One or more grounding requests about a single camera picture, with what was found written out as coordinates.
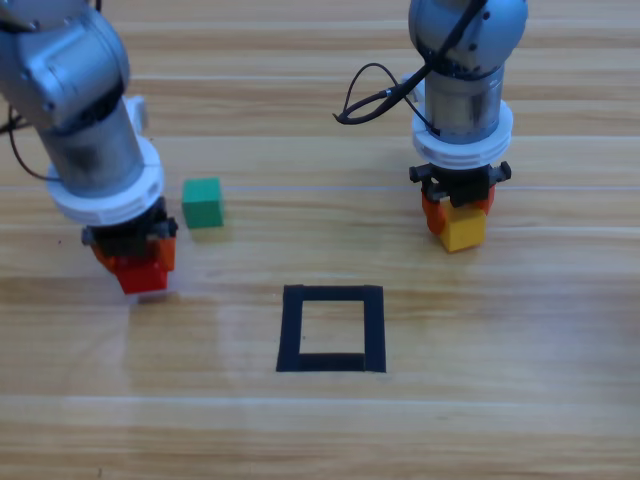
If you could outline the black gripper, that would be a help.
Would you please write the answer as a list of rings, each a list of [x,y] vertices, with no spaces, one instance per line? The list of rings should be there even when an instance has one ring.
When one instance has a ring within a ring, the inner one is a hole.
[[[167,213],[166,200],[158,199],[143,214],[111,226],[85,226],[82,244],[94,247],[98,262],[121,284],[120,257],[149,254],[166,272],[175,269],[178,224]]]
[[[409,168],[410,180],[422,185],[422,209],[433,235],[440,235],[446,226],[441,200],[448,198],[453,207],[477,202],[477,207],[489,215],[495,199],[495,185],[511,176],[512,170],[506,161],[499,166],[485,165],[466,170],[445,169],[433,163]]]

